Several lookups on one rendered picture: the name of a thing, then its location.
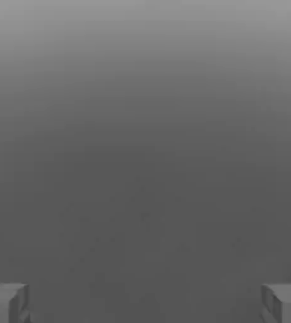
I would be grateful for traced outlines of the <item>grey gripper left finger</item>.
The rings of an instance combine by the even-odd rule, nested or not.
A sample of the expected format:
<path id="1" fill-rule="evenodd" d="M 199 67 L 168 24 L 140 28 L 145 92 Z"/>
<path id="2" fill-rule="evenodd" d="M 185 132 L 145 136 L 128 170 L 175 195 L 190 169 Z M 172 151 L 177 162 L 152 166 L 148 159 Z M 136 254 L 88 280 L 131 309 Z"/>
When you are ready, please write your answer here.
<path id="1" fill-rule="evenodd" d="M 0 283 L 0 323 L 31 323 L 28 284 Z"/>

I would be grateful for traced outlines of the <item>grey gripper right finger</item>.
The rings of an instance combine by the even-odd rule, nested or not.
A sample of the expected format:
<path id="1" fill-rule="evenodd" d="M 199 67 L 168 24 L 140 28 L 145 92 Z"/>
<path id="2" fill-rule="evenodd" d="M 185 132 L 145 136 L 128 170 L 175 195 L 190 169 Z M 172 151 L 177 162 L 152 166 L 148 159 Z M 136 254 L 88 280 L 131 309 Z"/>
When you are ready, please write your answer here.
<path id="1" fill-rule="evenodd" d="M 261 285 L 261 322 L 291 323 L 291 283 Z"/>

